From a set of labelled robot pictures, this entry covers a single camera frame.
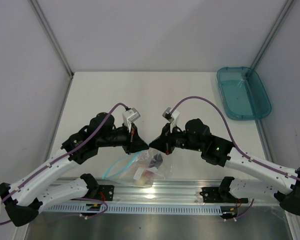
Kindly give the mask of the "purple eggplant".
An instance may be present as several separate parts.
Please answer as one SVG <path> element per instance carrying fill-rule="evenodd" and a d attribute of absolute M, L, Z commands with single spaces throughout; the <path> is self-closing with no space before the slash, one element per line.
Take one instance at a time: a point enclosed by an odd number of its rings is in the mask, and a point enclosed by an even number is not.
<path fill-rule="evenodd" d="M 148 167 L 158 169 L 162 163 L 163 163 L 163 156 L 161 153 L 157 153 L 152 157 Z"/>

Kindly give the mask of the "clear zip top bag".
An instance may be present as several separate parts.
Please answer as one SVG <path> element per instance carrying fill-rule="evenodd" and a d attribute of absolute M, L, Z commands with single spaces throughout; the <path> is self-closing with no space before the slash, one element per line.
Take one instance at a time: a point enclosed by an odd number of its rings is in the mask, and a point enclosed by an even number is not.
<path fill-rule="evenodd" d="M 155 167 L 149 168 L 150 161 L 155 154 L 162 154 L 163 157 L 163 163 L 158 169 Z M 146 178 L 143 176 L 144 171 L 153 172 L 153 177 L 147 178 L 151 180 L 149 186 L 138 185 L 139 179 Z M 168 179 L 172 176 L 172 173 L 172 161 L 160 151 L 150 148 L 119 158 L 105 171 L 102 179 L 124 186 L 150 188 L 155 180 Z"/>

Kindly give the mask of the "pink egg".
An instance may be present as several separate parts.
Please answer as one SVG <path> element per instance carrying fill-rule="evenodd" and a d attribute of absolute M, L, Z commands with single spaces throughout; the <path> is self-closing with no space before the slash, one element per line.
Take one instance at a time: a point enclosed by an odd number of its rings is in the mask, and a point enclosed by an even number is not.
<path fill-rule="evenodd" d="M 144 176 L 145 178 L 152 178 L 153 175 L 154 175 L 154 173 L 151 172 L 151 171 L 148 171 L 148 170 L 145 170 L 145 171 L 143 172 L 143 176 Z"/>

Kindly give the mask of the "cream white egg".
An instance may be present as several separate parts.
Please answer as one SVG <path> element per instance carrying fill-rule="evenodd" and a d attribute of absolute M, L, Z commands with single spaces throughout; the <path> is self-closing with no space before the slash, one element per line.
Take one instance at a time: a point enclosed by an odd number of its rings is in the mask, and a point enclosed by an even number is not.
<path fill-rule="evenodd" d="M 137 184 L 141 187 L 146 187 L 146 186 L 150 186 L 151 185 L 151 180 L 149 180 L 148 178 L 140 178 L 137 181 Z"/>

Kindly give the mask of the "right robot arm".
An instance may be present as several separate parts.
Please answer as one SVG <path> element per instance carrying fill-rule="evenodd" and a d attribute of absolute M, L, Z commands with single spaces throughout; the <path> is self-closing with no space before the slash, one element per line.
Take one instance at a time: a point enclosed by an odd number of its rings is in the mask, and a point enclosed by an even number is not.
<path fill-rule="evenodd" d="M 282 209 L 300 216 L 300 167 L 293 169 L 249 156 L 234 142 L 213 135 L 198 118 L 189 120 L 184 131 L 167 123 L 149 146 L 166 155 L 175 148 L 197 151 L 211 165 L 234 169 L 256 178 L 248 182 L 225 177 L 218 189 L 218 196 L 224 202 L 233 198 L 276 200 Z"/>

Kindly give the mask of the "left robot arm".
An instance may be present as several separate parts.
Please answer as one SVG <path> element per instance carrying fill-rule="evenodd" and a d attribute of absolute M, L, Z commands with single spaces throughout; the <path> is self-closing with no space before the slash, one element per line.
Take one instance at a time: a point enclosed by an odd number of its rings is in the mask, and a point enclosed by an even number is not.
<path fill-rule="evenodd" d="M 122 147 L 127 155 L 148 150 L 148 144 L 138 135 L 135 125 L 139 117 L 136 109 L 129 108 L 122 114 L 122 126 L 116 127 L 115 118 L 110 113 L 98 113 L 28 176 L 12 184 L 1 183 L 0 197 L 10 222 L 21 227 L 49 207 L 72 199 L 100 200 L 100 185 L 90 173 L 63 185 L 50 185 L 96 156 L 100 148 Z"/>

